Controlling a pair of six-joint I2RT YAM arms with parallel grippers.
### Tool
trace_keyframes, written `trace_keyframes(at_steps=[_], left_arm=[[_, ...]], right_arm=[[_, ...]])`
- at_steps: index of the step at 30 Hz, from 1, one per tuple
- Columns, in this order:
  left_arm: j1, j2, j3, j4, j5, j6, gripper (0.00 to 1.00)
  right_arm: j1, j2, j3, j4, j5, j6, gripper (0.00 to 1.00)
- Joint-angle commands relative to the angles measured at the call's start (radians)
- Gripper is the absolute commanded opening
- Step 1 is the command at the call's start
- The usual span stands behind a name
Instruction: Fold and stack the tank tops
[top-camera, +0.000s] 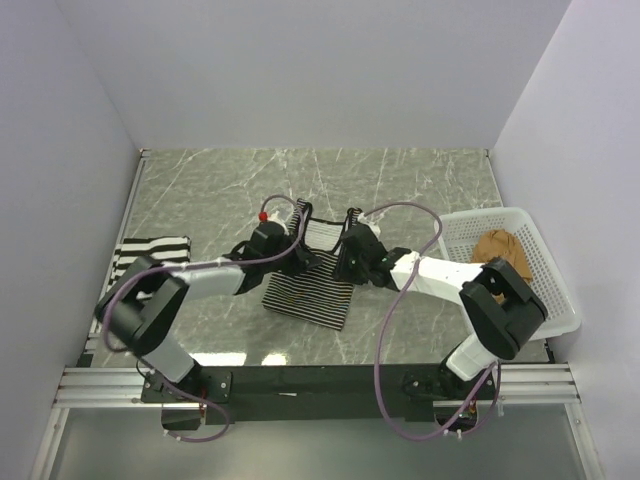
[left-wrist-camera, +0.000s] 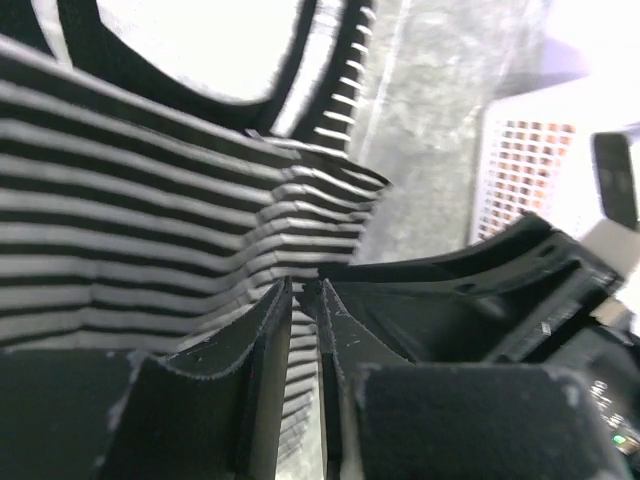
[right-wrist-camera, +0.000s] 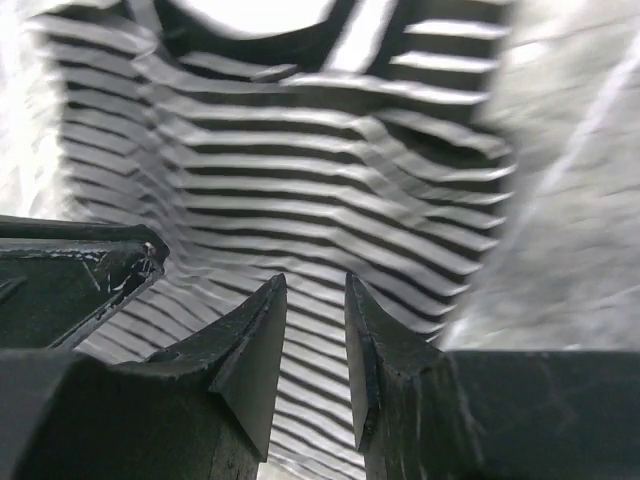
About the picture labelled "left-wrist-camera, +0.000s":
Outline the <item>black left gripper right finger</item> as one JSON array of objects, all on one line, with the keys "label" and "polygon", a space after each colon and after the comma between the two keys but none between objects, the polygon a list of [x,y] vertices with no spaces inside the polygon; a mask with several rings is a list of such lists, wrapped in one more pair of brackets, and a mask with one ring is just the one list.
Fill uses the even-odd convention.
[{"label": "black left gripper right finger", "polygon": [[330,281],[317,293],[327,477],[414,479],[414,366],[349,313]]}]

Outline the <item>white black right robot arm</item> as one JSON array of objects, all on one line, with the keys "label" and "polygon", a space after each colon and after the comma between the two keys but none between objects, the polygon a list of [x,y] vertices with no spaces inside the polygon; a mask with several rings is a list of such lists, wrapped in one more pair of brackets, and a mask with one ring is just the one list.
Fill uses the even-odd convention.
[{"label": "white black right robot arm", "polygon": [[330,479],[639,475],[639,129],[589,139],[602,219],[533,213],[464,250],[324,270],[318,324]]}]

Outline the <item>purple striped tank top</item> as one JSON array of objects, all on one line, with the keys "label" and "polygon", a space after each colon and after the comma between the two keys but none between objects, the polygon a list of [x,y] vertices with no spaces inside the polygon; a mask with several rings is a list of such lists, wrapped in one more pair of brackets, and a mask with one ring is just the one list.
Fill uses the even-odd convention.
[{"label": "purple striped tank top", "polygon": [[61,1],[58,60],[29,1],[1,5],[1,475],[180,479],[167,360],[292,282],[276,465],[316,384],[303,285],[348,264],[388,187],[350,160],[371,1],[143,11],[193,34],[232,102],[153,62],[111,5]]}]

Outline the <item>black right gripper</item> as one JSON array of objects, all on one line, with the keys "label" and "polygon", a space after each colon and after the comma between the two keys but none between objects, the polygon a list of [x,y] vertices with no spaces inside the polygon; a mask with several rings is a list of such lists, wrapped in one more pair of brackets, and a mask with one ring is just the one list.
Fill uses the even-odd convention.
[{"label": "black right gripper", "polygon": [[556,341],[567,339],[622,283],[533,213],[453,253],[327,267],[320,276],[349,314],[414,363],[538,359],[545,327]]}]

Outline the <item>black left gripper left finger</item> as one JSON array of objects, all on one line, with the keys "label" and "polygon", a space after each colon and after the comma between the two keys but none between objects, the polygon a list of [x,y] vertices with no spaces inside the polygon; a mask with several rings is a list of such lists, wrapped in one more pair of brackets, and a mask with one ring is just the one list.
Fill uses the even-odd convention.
[{"label": "black left gripper left finger", "polygon": [[186,396],[178,478],[273,478],[292,297],[290,278],[277,281],[240,318],[167,360]]}]

